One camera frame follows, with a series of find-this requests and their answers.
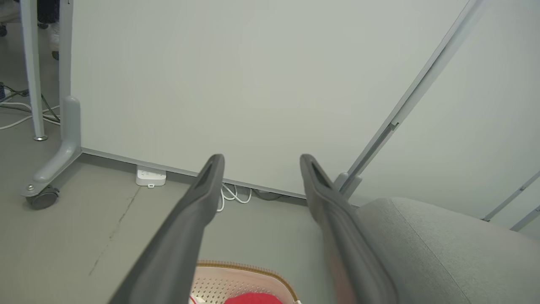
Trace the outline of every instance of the gray fabric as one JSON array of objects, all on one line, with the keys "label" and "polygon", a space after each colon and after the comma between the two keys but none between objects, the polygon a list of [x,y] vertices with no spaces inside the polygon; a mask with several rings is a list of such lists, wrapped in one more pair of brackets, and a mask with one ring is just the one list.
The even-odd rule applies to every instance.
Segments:
[{"label": "gray fabric", "polygon": [[540,244],[419,201],[357,210],[419,303],[540,303]]}]

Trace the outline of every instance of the gray floor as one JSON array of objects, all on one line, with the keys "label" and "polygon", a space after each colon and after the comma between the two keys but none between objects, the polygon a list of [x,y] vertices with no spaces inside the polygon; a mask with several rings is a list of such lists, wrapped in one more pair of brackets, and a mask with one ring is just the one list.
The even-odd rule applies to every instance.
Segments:
[{"label": "gray floor", "polygon": [[[21,31],[8,30],[0,38],[0,81],[23,89]],[[54,106],[58,63],[44,31],[40,52],[43,94]],[[0,125],[23,116],[2,109]],[[58,203],[35,211],[17,188],[59,145],[59,127],[46,123],[45,130],[45,142],[32,139],[31,121],[0,131],[0,303],[107,303],[192,178],[169,174],[165,186],[148,189],[135,184],[134,165],[82,155],[54,181]],[[207,227],[199,257],[265,267],[302,302],[334,302],[321,233],[301,200],[287,200],[228,202]]]}]

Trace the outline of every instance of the basket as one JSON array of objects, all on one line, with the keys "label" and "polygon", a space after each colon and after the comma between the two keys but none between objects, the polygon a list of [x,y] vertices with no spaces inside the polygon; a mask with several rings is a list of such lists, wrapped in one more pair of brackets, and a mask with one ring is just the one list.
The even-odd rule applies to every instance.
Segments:
[{"label": "basket", "polygon": [[191,292],[211,304],[223,304],[249,292],[274,295],[283,304],[301,304],[289,283],[277,273],[237,263],[198,262]]}]

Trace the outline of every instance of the office chair wheel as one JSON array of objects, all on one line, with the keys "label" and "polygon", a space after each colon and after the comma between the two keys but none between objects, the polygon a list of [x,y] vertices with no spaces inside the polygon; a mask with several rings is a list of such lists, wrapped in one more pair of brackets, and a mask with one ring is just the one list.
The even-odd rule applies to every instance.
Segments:
[{"label": "office chair wheel", "polygon": [[26,200],[35,210],[41,210],[51,207],[58,200],[58,193],[60,190],[47,185],[38,195],[27,197]]}]

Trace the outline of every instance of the red object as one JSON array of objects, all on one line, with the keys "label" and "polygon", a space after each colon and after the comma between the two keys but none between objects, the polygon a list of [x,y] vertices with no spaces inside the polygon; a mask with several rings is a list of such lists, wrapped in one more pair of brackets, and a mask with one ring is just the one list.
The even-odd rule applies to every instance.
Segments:
[{"label": "red object", "polygon": [[225,304],[283,304],[278,298],[265,293],[245,293],[234,298],[227,299]]}]

